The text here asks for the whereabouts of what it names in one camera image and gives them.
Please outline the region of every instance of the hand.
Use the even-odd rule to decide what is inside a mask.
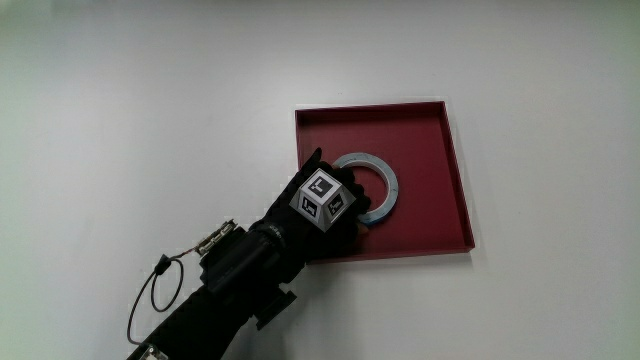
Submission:
[[[357,216],[367,211],[371,206],[371,199],[365,196],[364,188],[355,183],[355,176],[351,169],[334,168],[321,161],[321,157],[322,149],[318,148],[289,182],[264,218],[251,227],[253,229],[264,223],[273,223],[280,227],[284,232],[283,237],[286,243],[283,261],[301,265],[300,269],[304,267],[304,263],[351,244],[359,233],[368,231],[358,222]],[[298,188],[319,168],[341,182],[356,198],[326,233],[289,206]]]

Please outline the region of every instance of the black cable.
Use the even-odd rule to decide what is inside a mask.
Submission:
[[[133,308],[131,309],[131,315],[129,315],[129,324],[127,325],[127,339],[129,340],[129,342],[133,345],[143,345],[145,343],[141,343],[138,341],[135,341],[131,338],[131,323],[133,322],[133,314],[136,311],[136,307],[138,306],[138,302],[140,301],[140,298],[142,297],[142,294],[144,293],[144,289],[147,287],[147,285],[149,285],[149,281],[151,281],[151,278],[153,278],[153,283],[151,284],[151,305],[153,306],[153,308],[157,311],[157,312],[165,312],[167,311],[171,305],[173,305],[173,303],[176,301],[176,299],[178,298],[178,294],[180,293],[180,289],[182,288],[182,280],[184,280],[184,265],[182,264],[182,261],[178,260],[181,257],[185,256],[186,254],[190,253],[191,251],[193,251],[195,248],[193,249],[189,249],[185,252],[183,252],[180,255],[176,255],[176,256],[172,256],[172,257],[167,257],[166,255],[162,255],[162,257],[160,257],[160,261],[158,261],[158,264],[155,266],[155,268],[153,269],[153,272],[151,273],[151,275],[149,275],[149,277],[147,278],[147,281],[144,282],[144,285],[142,285],[142,289],[140,289],[140,293],[138,293],[138,297],[136,298],[136,301],[133,303]],[[171,266],[172,262],[177,262],[178,265],[180,265],[180,282],[178,283],[178,288],[176,289],[176,293],[173,295],[173,298],[171,299],[171,301],[169,302],[169,304],[162,308],[162,309],[158,309],[158,307],[156,306],[156,300],[155,300],[155,289],[156,289],[156,280],[158,279],[158,276],[164,274],[165,271],[167,271],[167,269]]]

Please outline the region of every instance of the red square tray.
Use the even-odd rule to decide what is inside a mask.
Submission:
[[[468,252],[475,245],[444,102],[371,105],[296,111],[298,162],[317,147],[333,163],[352,152],[384,160],[398,178],[389,217],[356,244],[321,262]],[[372,198],[386,195],[382,179],[354,168]]]

